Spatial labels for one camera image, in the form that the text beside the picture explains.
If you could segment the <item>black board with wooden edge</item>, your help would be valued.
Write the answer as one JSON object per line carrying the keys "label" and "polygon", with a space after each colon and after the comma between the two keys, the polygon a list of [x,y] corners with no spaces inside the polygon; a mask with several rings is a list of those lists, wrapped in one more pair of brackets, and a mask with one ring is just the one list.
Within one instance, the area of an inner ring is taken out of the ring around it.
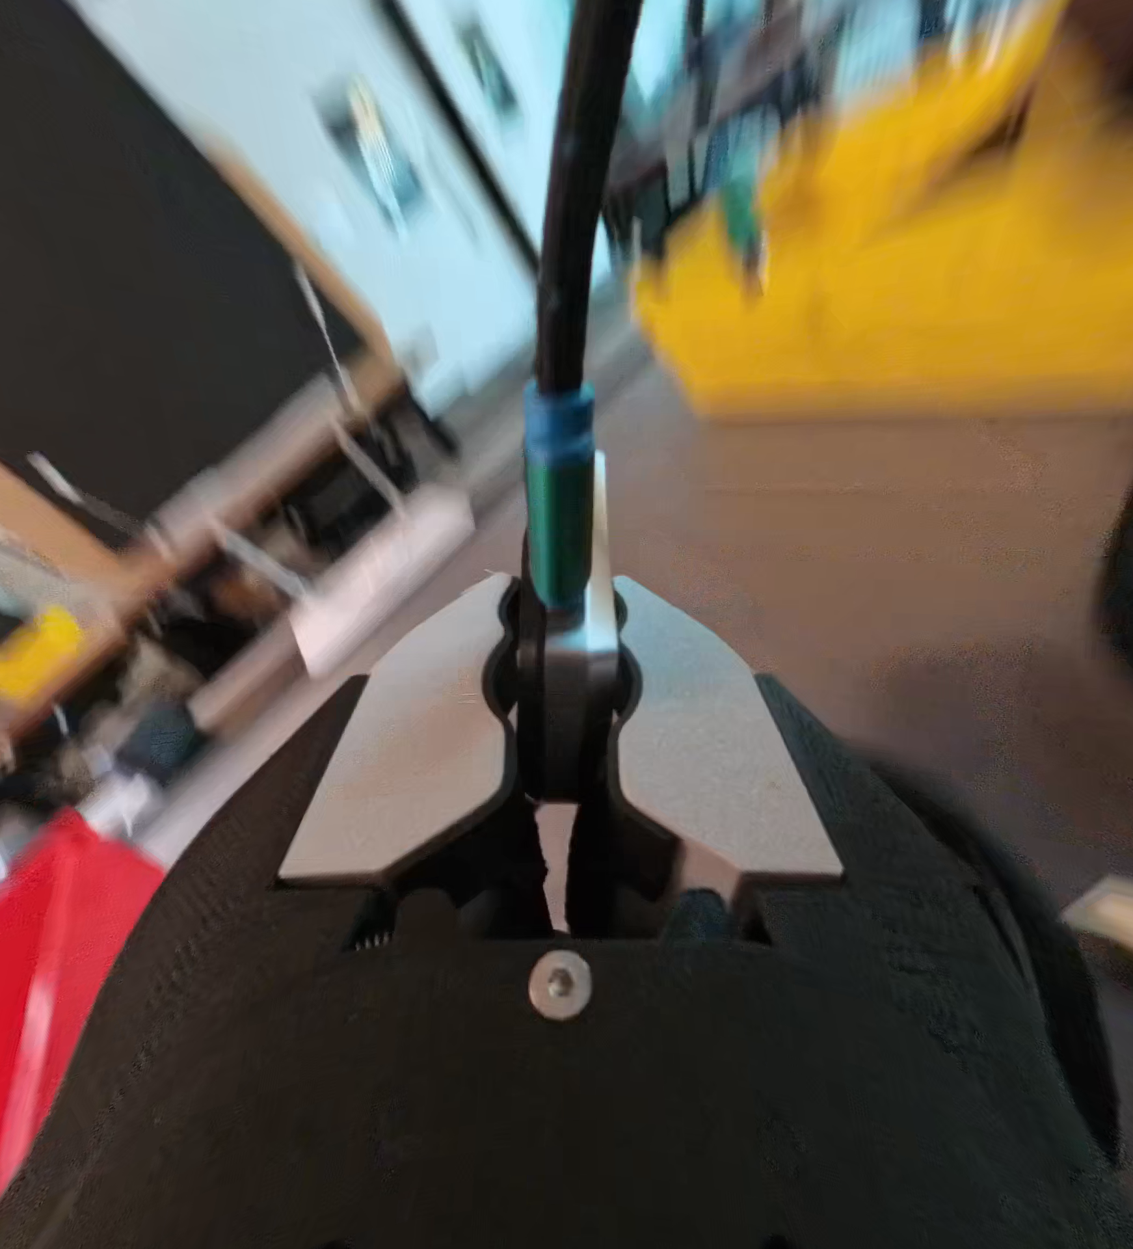
{"label": "black board with wooden edge", "polygon": [[292,261],[66,2],[0,2],[0,462],[145,520],[329,365]]}

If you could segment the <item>yellow plastic bin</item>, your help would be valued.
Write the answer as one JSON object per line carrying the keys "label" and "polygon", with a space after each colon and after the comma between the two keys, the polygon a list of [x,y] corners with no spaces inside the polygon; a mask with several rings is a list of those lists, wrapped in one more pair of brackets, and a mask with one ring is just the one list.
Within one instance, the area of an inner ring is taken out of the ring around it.
{"label": "yellow plastic bin", "polygon": [[704,417],[1133,412],[1133,2],[947,2],[632,278]]}

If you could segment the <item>red plastic bin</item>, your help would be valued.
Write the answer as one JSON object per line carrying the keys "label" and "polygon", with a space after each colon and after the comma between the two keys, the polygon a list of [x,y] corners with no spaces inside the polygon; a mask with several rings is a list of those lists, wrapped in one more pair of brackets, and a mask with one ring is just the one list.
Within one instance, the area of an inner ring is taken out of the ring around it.
{"label": "red plastic bin", "polygon": [[0,1195],[45,1123],[91,1007],[164,870],[81,814],[0,854]]}

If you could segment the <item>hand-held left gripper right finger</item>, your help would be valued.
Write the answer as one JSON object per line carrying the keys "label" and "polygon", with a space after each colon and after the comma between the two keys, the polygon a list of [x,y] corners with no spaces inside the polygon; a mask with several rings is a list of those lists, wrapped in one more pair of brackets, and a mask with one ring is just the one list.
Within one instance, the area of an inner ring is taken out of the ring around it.
{"label": "hand-held left gripper right finger", "polygon": [[686,895],[737,926],[770,887],[833,887],[843,860],[746,661],[630,576],[615,582],[619,706],[578,804],[568,928],[654,938]]}

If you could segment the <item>braided hdmi cable green plugs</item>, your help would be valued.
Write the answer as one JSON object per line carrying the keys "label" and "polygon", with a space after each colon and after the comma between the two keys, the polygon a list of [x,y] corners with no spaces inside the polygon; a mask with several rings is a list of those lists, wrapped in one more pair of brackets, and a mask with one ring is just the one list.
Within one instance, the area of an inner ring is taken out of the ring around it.
{"label": "braided hdmi cable green plugs", "polygon": [[640,15],[642,2],[570,2],[524,400],[526,582],[551,613],[578,613],[592,572],[592,255]]}

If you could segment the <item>black and silver square adapter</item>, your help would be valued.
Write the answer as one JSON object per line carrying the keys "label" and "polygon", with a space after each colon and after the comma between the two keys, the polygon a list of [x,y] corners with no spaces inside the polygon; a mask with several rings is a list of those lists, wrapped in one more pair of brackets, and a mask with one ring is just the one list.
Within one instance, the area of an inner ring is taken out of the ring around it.
{"label": "black and silver square adapter", "polygon": [[522,787],[538,804],[576,804],[605,767],[621,700],[625,607],[611,576],[607,458],[594,452],[590,580],[572,613],[549,611],[534,586],[530,533],[522,539],[514,649],[514,738]]}

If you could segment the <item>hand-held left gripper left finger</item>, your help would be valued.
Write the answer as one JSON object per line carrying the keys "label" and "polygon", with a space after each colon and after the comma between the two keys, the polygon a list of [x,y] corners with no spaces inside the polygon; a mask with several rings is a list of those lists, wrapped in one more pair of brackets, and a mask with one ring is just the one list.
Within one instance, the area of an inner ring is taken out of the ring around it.
{"label": "hand-held left gripper left finger", "polygon": [[282,887],[360,887],[394,922],[439,891],[464,930],[547,934],[541,839],[518,777],[518,580],[491,574],[369,673],[278,866]]}

